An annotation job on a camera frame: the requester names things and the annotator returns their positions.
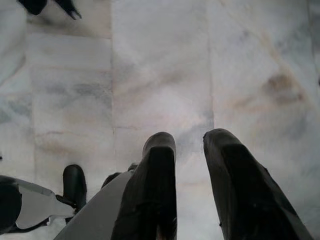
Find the marble floor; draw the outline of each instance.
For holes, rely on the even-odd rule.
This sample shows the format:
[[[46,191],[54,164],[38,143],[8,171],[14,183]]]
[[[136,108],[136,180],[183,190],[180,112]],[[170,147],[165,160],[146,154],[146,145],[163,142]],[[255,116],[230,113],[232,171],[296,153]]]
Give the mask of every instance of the marble floor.
[[[88,198],[142,157],[177,145],[179,240],[222,240],[202,137],[233,132],[268,168],[320,240],[320,2],[52,1],[30,16],[0,3],[0,174],[62,193],[84,169]],[[2,240],[51,240],[64,227]]]

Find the white floor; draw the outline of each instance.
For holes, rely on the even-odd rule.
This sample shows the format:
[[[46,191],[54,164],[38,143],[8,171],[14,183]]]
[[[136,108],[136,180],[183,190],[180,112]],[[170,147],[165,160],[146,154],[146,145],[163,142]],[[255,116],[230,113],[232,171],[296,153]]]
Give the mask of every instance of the white floor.
[[[222,240],[202,137],[226,128],[320,240],[315,0],[78,0],[76,22],[52,3],[37,18],[3,2],[0,174],[61,194],[64,167],[78,163],[91,198],[167,131],[177,144],[178,239]],[[63,227],[0,239],[50,240]]]

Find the gray fabric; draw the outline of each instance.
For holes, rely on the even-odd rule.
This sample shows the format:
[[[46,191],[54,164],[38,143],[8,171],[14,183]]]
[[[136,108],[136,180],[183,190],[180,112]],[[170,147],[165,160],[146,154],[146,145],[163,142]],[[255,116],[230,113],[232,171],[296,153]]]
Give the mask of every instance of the gray fabric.
[[[56,199],[56,195],[39,186],[28,184],[31,188],[19,185],[19,192],[22,194],[22,206],[15,224],[19,229],[31,228],[43,220],[55,216],[68,218],[74,216],[74,209]]]
[[[109,240],[132,172],[109,182],[69,222],[54,240]]]

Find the foot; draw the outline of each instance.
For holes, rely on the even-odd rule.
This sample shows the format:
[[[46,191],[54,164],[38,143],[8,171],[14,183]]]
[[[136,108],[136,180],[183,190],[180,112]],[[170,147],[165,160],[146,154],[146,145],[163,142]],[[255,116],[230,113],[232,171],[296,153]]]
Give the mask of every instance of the foot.
[[[67,166],[63,171],[63,196],[56,198],[72,206],[77,214],[87,203],[87,185],[84,171],[79,165]]]

